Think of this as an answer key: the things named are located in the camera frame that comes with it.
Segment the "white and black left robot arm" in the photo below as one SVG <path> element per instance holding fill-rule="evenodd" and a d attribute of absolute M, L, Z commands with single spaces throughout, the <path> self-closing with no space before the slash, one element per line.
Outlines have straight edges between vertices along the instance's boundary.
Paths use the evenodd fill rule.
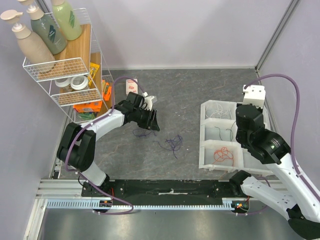
<path fill-rule="evenodd" d="M 68 171 L 78 172 L 93 184 L 95 194 L 106 196 L 110 191 L 110 178 L 94 162 L 97 140 L 130 122 L 137 123 L 141 129 L 158 132 L 157 110 L 153 108 L 156 101 L 156 96 L 146 92 L 142 95 L 130 92 L 125 100 L 87 124 L 69 123 L 60 141 L 57 158 L 64 162 Z"/>

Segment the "white compartment organizer tray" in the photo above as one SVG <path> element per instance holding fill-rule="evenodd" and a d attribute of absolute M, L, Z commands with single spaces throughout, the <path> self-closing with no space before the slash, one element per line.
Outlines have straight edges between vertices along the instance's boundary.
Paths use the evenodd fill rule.
<path fill-rule="evenodd" d="M 200 169 L 246 171 L 263 177 L 272 172 L 236 141 L 236 108 L 231 101 L 208 100 L 200 107 Z"/>

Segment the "white and red small box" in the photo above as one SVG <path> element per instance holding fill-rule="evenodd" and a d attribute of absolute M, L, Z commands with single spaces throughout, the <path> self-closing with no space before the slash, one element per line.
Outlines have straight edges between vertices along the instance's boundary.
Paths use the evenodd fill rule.
<path fill-rule="evenodd" d="M 139 87 L 137 84 L 137 79 L 126 79 L 125 80 L 125 93 L 128 95 L 130 92 L 132 93 L 138 93 L 139 92 Z"/>

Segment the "green box on shelf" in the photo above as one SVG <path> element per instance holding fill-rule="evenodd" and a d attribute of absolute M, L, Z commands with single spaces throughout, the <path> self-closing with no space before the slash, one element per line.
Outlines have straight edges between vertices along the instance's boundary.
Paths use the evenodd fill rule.
<path fill-rule="evenodd" d="M 78 114 L 78 117 L 82 121 L 88 121 L 88 120 L 93 120 L 97 116 L 97 112 L 81 112 Z"/>

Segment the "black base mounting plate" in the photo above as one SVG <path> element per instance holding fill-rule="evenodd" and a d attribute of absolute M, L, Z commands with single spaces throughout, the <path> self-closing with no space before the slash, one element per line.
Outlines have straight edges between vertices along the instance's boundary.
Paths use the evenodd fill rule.
<path fill-rule="evenodd" d="M 204 196 L 212 198 L 244 198 L 248 196 L 243 193 L 239 186 L 230 181 L 214 179 L 201 180 L 177 180 L 177 179 L 116 179 L 109 180 L 102 187 L 108 194 L 122 198 L 137 195 L 160 196 L 160 195 L 188 195 Z"/>

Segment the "beige pump bottle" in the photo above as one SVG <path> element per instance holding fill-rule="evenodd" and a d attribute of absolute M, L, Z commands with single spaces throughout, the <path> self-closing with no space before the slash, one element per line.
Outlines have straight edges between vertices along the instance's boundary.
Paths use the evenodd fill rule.
<path fill-rule="evenodd" d="M 13 24 L 11 30 L 15 34 L 17 44 L 35 69 L 40 73 L 47 73 L 55 66 L 55 57 L 41 37 L 30 30 L 24 23 L 20 23 L 22 12 L 14 9 L 1 13 L 0 18 L 8 24 Z"/>

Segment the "yellow snack packet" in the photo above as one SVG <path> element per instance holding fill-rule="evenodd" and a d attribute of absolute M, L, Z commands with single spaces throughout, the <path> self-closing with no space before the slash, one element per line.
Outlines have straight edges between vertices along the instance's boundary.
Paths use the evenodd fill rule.
<path fill-rule="evenodd" d="M 91 86 L 91 84 L 92 84 L 92 82 L 93 82 L 93 79 L 94 79 L 94 77 L 96 76 L 99 68 L 100 68 L 100 65 L 99 65 L 99 64 L 90 62 L 90 65 L 89 65 L 89 75 L 87 76 L 88 85 L 89 85 L 89 86 Z"/>

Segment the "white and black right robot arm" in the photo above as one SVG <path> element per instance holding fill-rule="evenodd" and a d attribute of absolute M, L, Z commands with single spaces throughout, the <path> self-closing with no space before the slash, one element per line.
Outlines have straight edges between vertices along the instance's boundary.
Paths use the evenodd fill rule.
<path fill-rule="evenodd" d="M 244 194 L 258 199 L 282 215 L 303 239 L 319 239 L 320 201 L 316 198 L 319 191 L 304 173 L 297 173 L 289 145 L 278 133 L 266 129 L 262 110 L 253 105 L 238 106 L 235 119 L 237 142 L 272 171 L 289 194 L 281 194 L 244 170 L 230 179 L 230 193 L 235 197 Z"/>

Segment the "aluminium frame rail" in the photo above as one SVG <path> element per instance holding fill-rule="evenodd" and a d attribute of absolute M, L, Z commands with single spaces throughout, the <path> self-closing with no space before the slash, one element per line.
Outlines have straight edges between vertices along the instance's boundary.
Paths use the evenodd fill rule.
<path fill-rule="evenodd" d="M 76 179 L 42 179 L 36 193 L 37 199 L 80 199 L 82 186 Z"/>

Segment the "orange flat package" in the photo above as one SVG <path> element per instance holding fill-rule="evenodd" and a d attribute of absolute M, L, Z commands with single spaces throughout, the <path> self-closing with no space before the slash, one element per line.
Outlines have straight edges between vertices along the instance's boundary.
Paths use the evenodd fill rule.
<path fill-rule="evenodd" d="M 102 100 L 82 104 L 75 104 L 73 105 L 73 109 L 76 110 L 78 113 L 95 113 L 101 110 L 102 104 Z"/>

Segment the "light green bottle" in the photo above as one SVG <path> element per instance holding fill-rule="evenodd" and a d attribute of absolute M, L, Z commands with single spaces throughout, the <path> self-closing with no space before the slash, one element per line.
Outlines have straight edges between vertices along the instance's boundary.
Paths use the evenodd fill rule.
<path fill-rule="evenodd" d="M 68 41 L 76 40 L 82 34 L 81 24 L 74 9 L 67 0 L 51 0 L 52 13 Z"/>

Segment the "dark green pump bottle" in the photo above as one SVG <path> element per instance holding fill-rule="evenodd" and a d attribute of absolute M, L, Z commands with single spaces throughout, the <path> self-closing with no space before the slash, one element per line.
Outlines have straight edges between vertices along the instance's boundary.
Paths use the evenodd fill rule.
<path fill-rule="evenodd" d="M 67 46 L 67 40 L 58 29 L 56 23 L 50 15 L 45 13 L 36 5 L 33 0 L 18 0 L 24 6 L 27 6 L 26 12 L 30 17 L 32 30 L 38 34 L 44 41 L 53 55 L 62 52 Z"/>

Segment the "orange box on shelf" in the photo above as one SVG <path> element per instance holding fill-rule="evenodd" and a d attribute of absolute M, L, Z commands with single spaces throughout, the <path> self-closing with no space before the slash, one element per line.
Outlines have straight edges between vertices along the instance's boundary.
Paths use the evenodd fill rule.
<path fill-rule="evenodd" d="M 112 84 L 102 80 L 102 97 L 104 101 L 109 101 L 112 94 Z"/>

